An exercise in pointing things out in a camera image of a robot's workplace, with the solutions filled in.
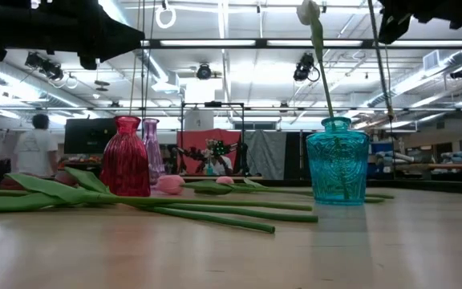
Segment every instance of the red glass vase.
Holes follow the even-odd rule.
[[[101,181],[120,196],[149,197],[149,161],[144,143],[136,135],[140,119],[116,116],[117,134],[104,150]]]

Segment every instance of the pink glass vase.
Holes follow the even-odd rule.
[[[156,135],[156,126],[160,121],[157,119],[144,119],[144,145],[149,157],[149,180],[151,185],[158,182],[158,178],[165,174],[164,160],[161,157],[160,144]]]
[[[103,156],[101,181],[120,196],[149,197],[148,154],[136,130],[140,118],[116,116],[117,134],[108,142]]]

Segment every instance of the ceiling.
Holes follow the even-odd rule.
[[[261,0],[263,11],[258,14],[256,11],[257,1],[229,0],[228,19],[224,29],[219,31],[218,5],[225,0],[171,0],[168,4],[176,11],[176,21],[167,28],[158,26],[152,9],[161,6],[161,1],[145,2],[145,23],[139,23],[138,27],[146,34],[148,39],[309,39],[310,28],[303,26],[294,13],[293,5],[300,1],[290,0]],[[117,2],[123,11],[128,23],[137,23],[137,14],[141,10],[136,8],[139,1],[130,0],[100,0],[104,2]],[[366,13],[366,1],[362,0],[327,0],[330,6],[325,14],[321,15],[321,22],[324,27],[324,37],[327,39],[371,39],[371,22]],[[333,8],[334,6],[349,6],[350,9]],[[377,26],[380,25],[381,15],[376,15]],[[161,20],[169,21],[168,12],[162,13]],[[427,24],[411,21],[409,31],[403,36],[404,39],[462,39],[462,28],[453,31],[448,29],[448,22],[433,19]],[[47,81],[37,71],[32,71],[24,65],[29,51],[9,50],[5,62],[26,74],[31,78]],[[278,106],[281,101],[288,101],[294,107],[315,107],[325,106],[325,96],[322,81],[311,83],[295,83],[293,73],[295,64],[300,60],[307,49],[226,49],[227,59],[226,77],[229,79],[229,99],[233,102],[244,102],[251,107]],[[384,64],[384,76],[387,85],[393,88],[400,80],[414,75],[423,66],[423,56],[432,50],[391,50],[382,49],[381,58]],[[456,51],[441,51],[444,55],[450,55]],[[142,94],[142,79],[140,77],[142,65],[135,54],[129,52],[99,65],[98,71],[86,71],[79,65],[79,58],[75,53],[56,52],[55,55],[47,55],[45,51],[39,51],[40,55],[56,63],[62,64],[62,69],[77,78],[78,85],[75,88],[68,88],[67,85],[61,88],[54,88],[49,84],[42,85],[39,89],[47,90],[49,93],[62,91],[64,95],[72,97],[73,101],[81,106],[107,107],[112,101],[119,101],[124,107],[140,107],[142,97],[148,99],[148,107],[168,107],[180,105],[180,96],[177,93],[166,94],[155,92],[151,86],[155,83],[152,75],[144,80],[147,87],[147,94]],[[222,91],[222,79],[224,74],[223,53],[220,48],[206,49],[160,49],[151,50],[150,56],[158,62],[165,71],[172,71],[180,77],[180,85],[184,87],[187,83],[197,82],[194,67],[201,63],[208,63],[212,71],[218,74],[217,79],[212,79],[211,84],[217,88],[216,100],[224,101],[225,93]],[[329,50],[325,54],[324,65],[326,77],[330,87],[333,87],[331,98],[336,108],[358,107],[379,94],[381,85],[379,77],[379,66],[374,50]],[[108,92],[98,92],[95,80],[109,82]],[[462,79],[453,80],[448,77],[444,80],[441,74],[434,75],[425,83],[411,88],[393,99],[396,108],[411,107],[419,100],[426,99],[445,89],[453,88],[462,84]],[[462,100],[461,93],[457,93],[455,101]],[[427,105],[429,108],[442,108],[450,104],[452,99],[449,96],[441,98]],[[66,104],[56,106],[68,107]],[[113,114],[124,114],[128,112],[111,112]],[[176,118],[177,111],[162,112],[161,110],[146,111],[147,116],[171,116]],[[279,112],[247,112],[246,121],[253,121],[253,116],[278,116]],[[326,111],[308,112],[304,117],[327,116]],[[386,118],[383,111],[362,114],[352,114],[355,121],[367,121],[380,117]]]

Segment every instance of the white shirt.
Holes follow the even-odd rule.
[[[53,175],[48,152],[58,150],[58,144],[45,129],[24,132],[15,146],[17,170],[19,173],[33,173],[40,177]]]
[[[222,156],[222,160],[227,165],[228,169],[233,169],[233,165],[231,164],[231,160],[228,157]],[[225,167],[221,165],[220,162],[216,161],[215,164],[213,161],[209,162],[209,165],[212,167],[213,174],[217,176],[225,176]]]

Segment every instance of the gray curtain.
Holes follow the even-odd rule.
[[[245,132],[249,146],[247,164],[254,175],[260,173],[266,180],[282,180],[285,175],[285,132]]]

